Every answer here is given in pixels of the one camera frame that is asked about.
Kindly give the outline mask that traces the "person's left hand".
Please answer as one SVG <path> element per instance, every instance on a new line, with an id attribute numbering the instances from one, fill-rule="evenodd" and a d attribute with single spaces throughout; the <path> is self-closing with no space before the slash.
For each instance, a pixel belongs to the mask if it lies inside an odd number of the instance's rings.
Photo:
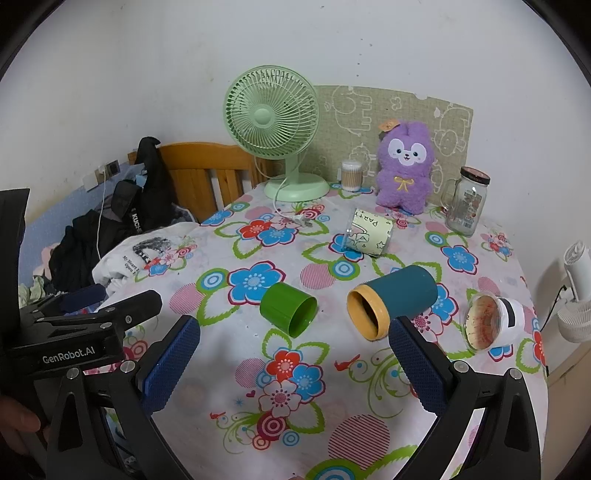
<path id="1" fill-rule="evenodd" d="M 1 436 L 6 444 L 18 454 L 28 454 L 29 449 L 21 433 L 36 433 L 41 429 L 39 418 L 14 399 L 0 399 Z"/>

